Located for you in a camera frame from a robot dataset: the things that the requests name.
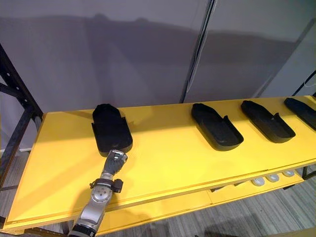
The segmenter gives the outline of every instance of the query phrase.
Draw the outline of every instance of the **black wire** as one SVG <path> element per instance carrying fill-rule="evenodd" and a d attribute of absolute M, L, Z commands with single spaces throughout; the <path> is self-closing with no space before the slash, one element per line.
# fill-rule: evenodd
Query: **black wire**
<path fill-rule="evenodd" d="M 300 85 L 300 87 L 293 93 L 292 96 L 295 96 L 315 74 L 316 74 L 316 71 L 313 71 L 312 74 L 310 74 L 310 76 L 306 79 L 306 81 Z"/>
<path fill-rule="evenodd" d="M 192 77 L 192 74 L 194 72 L 194 68 L 195 68 L 195 65 L 197 63 L 198 56 L 199 56 L 200 51 L 201 51 L 202 42 L 203 42 L 203 39 L 205 37 L 206 28 L 208 25 L 208 21 L 209 21 L 211 12 L 214 8 L 214 5 L 215 5 L 215 0 L 210 0 L 208 3 L 208 6 L 206 8 L 207 11 L 205 13 L 205 18 L 202 22 L 202 27 L 201 27 L 200 33 L 198 35 L 198 38 L 197 38 L 195 50 L 194 50 L 194 53 L 193 53 L 192 58 L 191 58 L 190 67 L 188 70 L 186 81 L 185 81 L 184 86 L 183 86 L 183 90 L 182 90 L 182 94 L 181 94 L 179 103 L 183 103 L 184 99 L 186 97 L 188 85 L 190 84 L 191 77 Z"/>

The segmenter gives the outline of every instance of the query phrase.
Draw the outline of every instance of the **yellow shelf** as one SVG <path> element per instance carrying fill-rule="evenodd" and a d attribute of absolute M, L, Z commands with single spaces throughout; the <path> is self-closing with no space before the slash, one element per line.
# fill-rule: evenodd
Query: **yellow shelf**
<path fill-rule="evenodd" d="M 316 109 L 311 97 L 296 97 Z M 316 133 L 283 104 L 285 98 L 251 99 L 296 132 L 288 142 L 268 141 L 242 113 L 243 100 L 212 101 L 244 137 L 237 148 L 212 149 L 191 117 L 192 103 L 120 108 L 133 136 L 129 159 L 115 178 L 124 181 L 107 210 L 126 209 L 249 180 L 316 162 Z M 99 177 L 100 156 L 91 122 L 93 110 L 51 112 L 43 123 L 4 228 L 29 228 L 77 216 Z"/>
<path fill-rule="evenodd" d="M 297 173 L 292 177 L 279 174 L 279 177 L 280 180 L 275 183 L 265 178 L 265 184 L 260 187 L 253 185 L 251 181 L 247 181 L 238 186 L 228 185 L 215 192 L 210 190 L 200 191 L 111 211 L 106 214 L 98 235 L 262 194 L 304 181 Z"/>

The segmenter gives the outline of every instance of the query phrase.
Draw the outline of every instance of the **wooden board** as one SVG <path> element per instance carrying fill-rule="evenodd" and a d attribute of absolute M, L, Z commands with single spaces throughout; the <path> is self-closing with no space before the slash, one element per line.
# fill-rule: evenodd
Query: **wooden board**
<path fill-rule="evenodd" d="M 299 97 L 314 109 L 311 97 Z M 121 108 L 133 136 L 128 162 L 116 175 L 123 190 L 108 210 L 220 186 L 315 162 L 316 133 L 291 113 L 284 98 L 252 99 L 281 117 L 296 132 L 290 141 L 268 141 L 242 113 L 242 100 L 205 104 L 228 115 L 244 136 L 231 151 L 212 149 L 191 118 L 192 104 Z M 76 216 L 89 200 L 89 183 L 98 178 L 100 156 L 91 127 L 93 110 L 45 115 L 21 178 L 6 225 Z"/>

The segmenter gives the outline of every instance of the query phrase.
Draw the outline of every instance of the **gray carpet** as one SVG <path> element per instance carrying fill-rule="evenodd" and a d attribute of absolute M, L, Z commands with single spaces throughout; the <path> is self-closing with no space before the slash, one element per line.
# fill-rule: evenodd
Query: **gray carpet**
<path fill-rule="evenodd" d="M 5 187 L 18 184 L 26 160 L 27 154 L 18 155 Z M 311 166 L 308 172 L 313 170 L 316 170 L 316 165 Z M 276 190 L 104 236 L 258 237 L 307 229 L 316 226 L 315 186 L 315 178 L 312 178 L 288 190 Z M 14 194 L 15 190 L 1 191 L 1 216 L 8 214 Z M 44 228 L 61 232 L 59 224 Z"/>

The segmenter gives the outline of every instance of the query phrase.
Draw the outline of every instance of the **table leg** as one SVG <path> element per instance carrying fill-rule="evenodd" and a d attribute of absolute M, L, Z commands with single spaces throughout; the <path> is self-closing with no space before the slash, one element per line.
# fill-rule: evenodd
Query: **table leg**
<path fill-rule="evenodd" d="M 65 221 L 60 223 L 63 233 L 67 235 L 74 225 L 74 221 Z"/>

